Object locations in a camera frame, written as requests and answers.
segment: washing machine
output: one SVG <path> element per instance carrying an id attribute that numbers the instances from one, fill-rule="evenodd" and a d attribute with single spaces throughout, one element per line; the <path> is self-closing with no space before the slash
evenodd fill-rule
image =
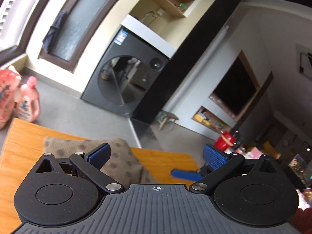
<path id="1" fill-rule="evenodd" d="M 169 57 L 126 27 L 102 56 L 82 99 L 131 117 Z"/>

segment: television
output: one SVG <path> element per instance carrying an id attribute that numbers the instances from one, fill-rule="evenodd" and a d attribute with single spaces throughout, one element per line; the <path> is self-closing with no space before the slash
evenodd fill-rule
<path id="1" fill-rule="evenodd" d="M 256 93 L 256 87 L 240 56 L 236 58 L 213 93 L 235 115 L 239 115 L 244 106 Z"/>

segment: frosted glass door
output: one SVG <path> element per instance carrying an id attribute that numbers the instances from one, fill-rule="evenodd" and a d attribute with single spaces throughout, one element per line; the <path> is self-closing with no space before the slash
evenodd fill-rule
<path id="1" fill-rule="evenodd" d="M 51 54 L 69 61 L 90 23 L 107 0 L 78 0 L 57 37 Z"/>

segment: gray ribbed surface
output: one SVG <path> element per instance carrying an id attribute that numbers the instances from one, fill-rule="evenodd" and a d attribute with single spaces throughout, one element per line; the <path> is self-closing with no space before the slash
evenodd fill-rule
<path id="1" fill-rule="evenodd" d="M 67 227 L 44 228 L 24 224 L 18 234 L 299 234 L 290 224 L 252 228 L 222 216 L 206 195 L 183 185 L 131 185 L 108 195 L 88 219 Z"/>

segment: triangular cutout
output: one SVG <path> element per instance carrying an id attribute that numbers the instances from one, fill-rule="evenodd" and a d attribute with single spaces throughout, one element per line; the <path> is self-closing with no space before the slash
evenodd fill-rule
<path id="1" fill-rule="evenodd" d="M 54 171 L 54 168 L 48 159 L 44 159 L 40 164 L 39 168 L 36 170 L 36 173 L 47 173 Z"/>
<path id="2" fill-rule="evenodd" d="M 264 160 L 259 171 L 264 173 L 277 173 L 270 160 Z"/>

